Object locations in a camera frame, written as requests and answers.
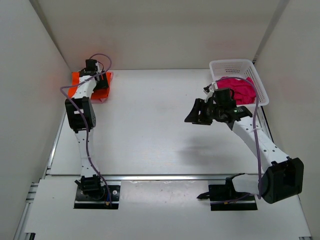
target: white table surface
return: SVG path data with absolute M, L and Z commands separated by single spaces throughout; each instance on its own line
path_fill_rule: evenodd
M 94 104 L 94 157 L 105 175 L 256 174 L 257 160 L 225 123 L 184 123 L 212 81 L 209 69 L 116 70 Z M 78 143 L 63 123 L 50 174 L 79 175 Z
M 118 210 L 73 209 L 76 177 L 40 180 L 25 231 L 35 240 L 298 240 L 298 196 L 254 211 L 210 211 L 207 181 L 122 181 Z

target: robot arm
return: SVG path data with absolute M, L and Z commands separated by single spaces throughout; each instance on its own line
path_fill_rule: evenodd
M 226 123 L 256 157 L 254 128 L 257 130 L 261 167 L 264 172 L 260 183 L 261 191 L 257 176 L 237 174 L 226 179 L 230 192 L 261 195 L 270 204 L 301 193 L 304 171 L 302 161 L 299 158 L 291 159 L 259 129 L 259 125 L 253 124 L 251 112 L 245 106 L 237 107 L 231 89 L 220 88 L 214 93 L 207 93 L 206 100 L 195 100 L 190 114 L 184 120 L 186 123 L 211 125 L 213 120 Z
M 86 68 L 79 72 L 79 86 L 75 94 L 72 96 L 72 101 L 83 113 L 86 123 L 88 125 L 88 142 L 87 142 L 87 128 L 82 119 L 79 110 L 70 102 L 65 100 L 65 108 L 68 117 L 69 126 L 75 133 L 78 142 L 80 159 L 81 159 L 81 176 L 75 182 L 83 194 L 99 199 L 106 193 L 106 184 L 100 178 L 98 167 L 96 167 L 95 158 L 93 155 L 93 134 L 96 126 L 96 116 L 90 101 L 94 90 L 101 88 L 108 88 L 106 73 L 103 73 L 95 79 L 88 80 L 94 75 L 100 74 L 101 70 L 99 64 L 94 59 L 87 59 L 85 61 Z

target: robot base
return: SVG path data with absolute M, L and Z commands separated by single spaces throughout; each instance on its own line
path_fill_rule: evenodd
M 245 192 L 232 192 L 226 184 L 221 185 L 209 185 L 209 197 L 211 211 L 249 211 L 258 210 L 255 196 L 247 196 L 236 202 L 218 203 L 221 201 L 228 201 L 233 199 L 239 199 L 245 196 Z
M 119 208 L 119 199 L 120 199 L 120 185 L 108 185 L 112 206 L 106 203 L 106 195 L 101 196 L 100 199 L 92 198 L 88 195 L 82 193 L 80 187 L 76 189 L 75 200 L 74 200 L 74 209 L 118 209 Z

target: orange object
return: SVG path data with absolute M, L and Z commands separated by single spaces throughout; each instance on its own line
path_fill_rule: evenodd
M 112 71 L 108 71 L 106 73 L 106 79 L 108 81 L 109 87 L 106 89 L 95 90 L 91 95 L 91 98 L 90 98 L 91 100 L 94 100 L 95 103 L 96 102 L 102 103 L 108 98 L 108 95 L 110 92 L 110 82 L 111 82 L 113 76 L 114 76 L 114 73 Z M 72 85 L 77 85 L 77 84 L 79 84 L 79 72 L 78 71 L 72 73 Z M 68 96 L 70 98 L 72 98 L 73 95 L 75 95 L 77 88 L 78 87 L 76 87 L 76 86 L 69 88 Z

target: white plastic basket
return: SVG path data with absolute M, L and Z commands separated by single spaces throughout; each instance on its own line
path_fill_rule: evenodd
M 214 81 L 222 77 L 241 77 L 246 79 L 250 77 L 259 96 L 259 106 L 265 106 L 269 103 L 269 97 L 257 73 L 253 63 L 247 59 L 229 59 L 211 61 L 210 71 Z M 244 104 L 247 107 L 254 107 L 256 104 Z

